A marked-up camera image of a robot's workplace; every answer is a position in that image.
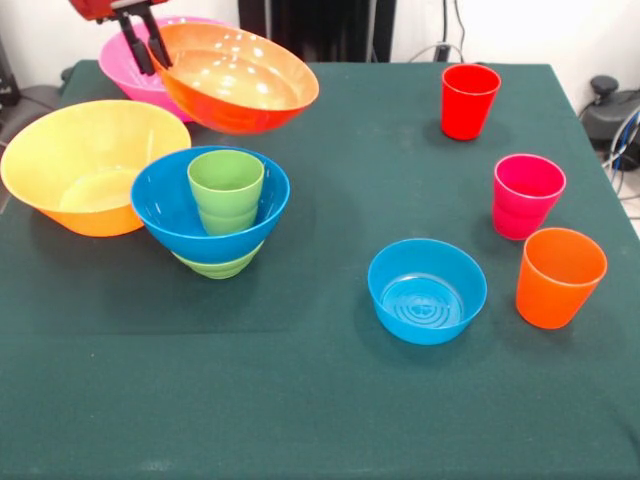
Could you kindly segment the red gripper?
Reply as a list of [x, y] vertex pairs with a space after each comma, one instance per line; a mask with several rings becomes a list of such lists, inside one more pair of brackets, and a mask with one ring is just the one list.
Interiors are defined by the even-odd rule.
[[148, 47], [159, 64], [168, 69], [172, 62], [157, 22], [151, 12], [151, 7], [166, 3], [167, 0], [70, 0], [74, 10], [87, 21], [103, 22], [118, 19], [120, 28], [128, 45], [128, 48], [142, 75], [152, 76], [155, 69], [152, 64], [146, 45], [140, 40], [131, 23], [130, 18], [124, 13], [139, 15], [149, 34]]

